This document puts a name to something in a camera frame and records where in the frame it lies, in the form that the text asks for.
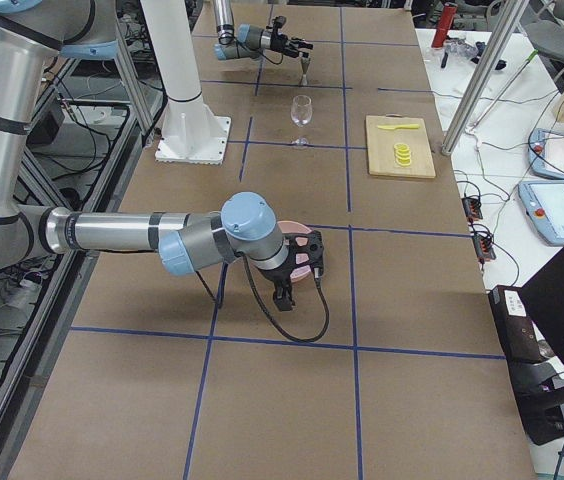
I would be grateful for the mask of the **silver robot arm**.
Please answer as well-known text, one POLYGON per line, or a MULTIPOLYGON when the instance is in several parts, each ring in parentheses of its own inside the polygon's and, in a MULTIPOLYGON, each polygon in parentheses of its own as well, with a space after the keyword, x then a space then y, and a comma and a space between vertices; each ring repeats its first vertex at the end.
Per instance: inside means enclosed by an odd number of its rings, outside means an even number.
POLYGON ((49 61, 117 60, 120 53, 112 1, 0 1, 0 269, 72 251, 155 253, 174 275, 242 260, 272 283, 277 308, 291 309, 296 246, 258 194, 237 193, 204 214, 97 213, 64 200, 16 199, 49 61))
POLYGON ((276 16, 266 27, 253 24, 234 24, 230 1, 213 1, 218 42, 214 45, 216 57, 220 61, 235 59, 259 59, 267 51, 279 53, 283 58, 310 59, 314 45, 302 38, 290 37, 282 32, 286 24, 285 16, 276 16))

